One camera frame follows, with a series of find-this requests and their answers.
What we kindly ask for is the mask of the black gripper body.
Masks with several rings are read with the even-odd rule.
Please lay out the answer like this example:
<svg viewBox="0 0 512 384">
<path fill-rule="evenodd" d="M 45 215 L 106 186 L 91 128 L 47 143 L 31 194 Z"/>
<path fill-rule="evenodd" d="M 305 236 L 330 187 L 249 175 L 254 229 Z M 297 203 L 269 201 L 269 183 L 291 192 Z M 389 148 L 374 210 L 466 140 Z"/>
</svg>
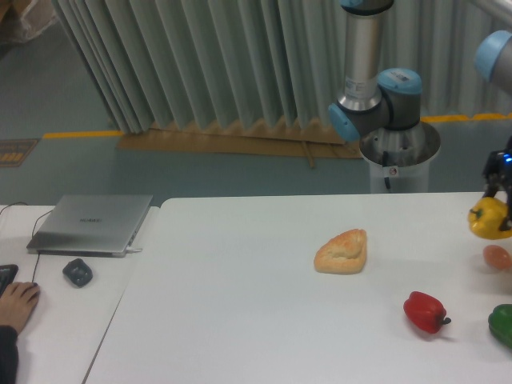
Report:
<svg viewBox="0 0 512 384">
<path fill-rule="evenodd" d="M 489 153 L 482 176 L 487 189 L 511 188 L 511 138 L 504 149 Z"/>
</svg>

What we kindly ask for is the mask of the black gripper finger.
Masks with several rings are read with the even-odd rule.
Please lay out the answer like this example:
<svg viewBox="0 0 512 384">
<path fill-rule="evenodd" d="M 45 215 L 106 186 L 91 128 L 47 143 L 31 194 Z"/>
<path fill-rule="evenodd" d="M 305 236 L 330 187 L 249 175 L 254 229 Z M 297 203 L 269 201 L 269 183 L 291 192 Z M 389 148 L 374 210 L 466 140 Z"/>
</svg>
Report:
<svg viewBox="0 0 512 384">
<path fill-rule="evenodd" d="M 504 218 L 498 228 L 501 232 L 511 230 L 511 205 L 512 205 L 512 193 L 511 193 L 511 187 L 508 186 L 506 188 L 506 215 L 504 216 Z"/>
<path fill-rule="evenodd" d="M 483 194 L 483 198 L 494 198 L 496 193 L 498 192 L 498 183 L 488 181 L 485 185 L 485 191 Z"/>
</svg>

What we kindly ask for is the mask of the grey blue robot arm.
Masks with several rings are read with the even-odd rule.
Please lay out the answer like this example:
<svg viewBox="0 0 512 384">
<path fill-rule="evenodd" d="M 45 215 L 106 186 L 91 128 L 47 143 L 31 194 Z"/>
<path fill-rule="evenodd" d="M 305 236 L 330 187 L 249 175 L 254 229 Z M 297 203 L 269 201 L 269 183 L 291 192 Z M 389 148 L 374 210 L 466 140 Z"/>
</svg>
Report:
<svg viewBox="0 0 512 384">
<path fill-rule="evenodd" d="M 339 1 L 347 13 L 344 85 L 329 105 L 330 122 L 347 142 L 359 141 L 370 167 L 372 193 L 423 193 L 430 162 L 441 139 L 420 121 L 422 80 L 405 68 L 378 73 L 383 18 L 394 1 Z M 511 96 L 511 32 L 499 30 L 477 48 L 480 75 Z M 504 149 L 490 152 L 482 176 L 485 191 L 470 209 L 470 230 L 480 238 L 511 237 L 511 136 Z M 495 198 L 506 193 L 506 202 Z"/>
</svg>

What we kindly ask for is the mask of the person's bare hand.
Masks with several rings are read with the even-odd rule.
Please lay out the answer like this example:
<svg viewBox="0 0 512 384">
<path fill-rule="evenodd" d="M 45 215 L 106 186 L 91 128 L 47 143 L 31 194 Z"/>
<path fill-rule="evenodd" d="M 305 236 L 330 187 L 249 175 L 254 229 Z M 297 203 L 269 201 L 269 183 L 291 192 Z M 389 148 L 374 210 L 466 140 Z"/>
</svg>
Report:
<svg viewBox="0 0 512 384">
<path fill-rule="evenodd" d="M 24 330 L 39 301 L 40 287 L 35 282 L 13 282 L 1 296 L 1 326 Z"/>
</svg>

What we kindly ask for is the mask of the dark sleeved forearm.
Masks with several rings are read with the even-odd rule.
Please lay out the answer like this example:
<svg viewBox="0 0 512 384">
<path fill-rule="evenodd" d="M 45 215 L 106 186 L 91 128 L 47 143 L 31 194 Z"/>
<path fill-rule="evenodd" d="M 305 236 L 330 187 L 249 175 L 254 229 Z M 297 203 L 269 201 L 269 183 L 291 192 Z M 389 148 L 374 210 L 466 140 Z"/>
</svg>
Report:
<svg viewBox="0 0 512 384">
<path fill-rule="evenodd" d="M 1 326 L 1 384 L 15 384 L 18 372 L 18 333 L 11 326 Z"/>
</svg>

